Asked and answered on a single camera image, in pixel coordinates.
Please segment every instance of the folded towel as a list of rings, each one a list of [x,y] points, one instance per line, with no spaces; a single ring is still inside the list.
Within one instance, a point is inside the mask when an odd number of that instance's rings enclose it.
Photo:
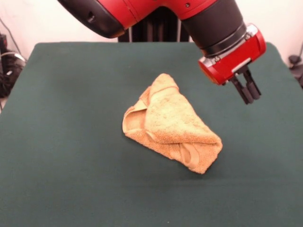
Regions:
[[[199,174],[223,147],[168,74],[159,75],[126,111],[122,128],[125,136]]]

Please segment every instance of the towel fold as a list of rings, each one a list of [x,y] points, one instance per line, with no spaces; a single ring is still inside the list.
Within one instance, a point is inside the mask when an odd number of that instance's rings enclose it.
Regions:
[[[159,75],[126,111],[122,128],[125,136],[199,174],[223,147],[168,74]]]

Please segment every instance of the terry cloth towel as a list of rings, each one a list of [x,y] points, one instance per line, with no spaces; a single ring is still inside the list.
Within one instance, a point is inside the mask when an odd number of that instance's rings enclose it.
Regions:
[[[122,128],[125,136],[199,174],[223,147],[168,74],[159,75],[126,111]]]

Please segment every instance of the black cable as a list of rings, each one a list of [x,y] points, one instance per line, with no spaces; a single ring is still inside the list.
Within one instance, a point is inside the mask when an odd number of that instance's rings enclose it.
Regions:
[[[302,43],[302,46],[301,46],[301,51],[300,51],[299,57],[302,56],[302,53],[303,53],[303,43]]]
[[[1,22],[2,25],[6,28],[6,30],[9,32],[9,35],[10,35],[11,39],[13,40],[13,42],[14,42],[14,44],[15,44],[17,50],[18,50],[18,52],[21,54],[21,51],[20,51],[20,49],[19,49],[19,47],[18,47],[18,45],[17,45],[17,43],[16,43],[16,41],[15,41],[13,35],[12,35],[10,29],[5,25],[5,23],[3,22],[3,20],[1,19],[1,17],[0,17],[0,22]]]

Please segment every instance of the orange towel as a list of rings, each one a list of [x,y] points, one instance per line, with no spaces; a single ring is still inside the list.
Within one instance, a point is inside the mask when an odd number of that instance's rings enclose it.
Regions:
[[[125,136],[200,174],[223,147],[167,74],[159,75],[126,111],[122,127]]]

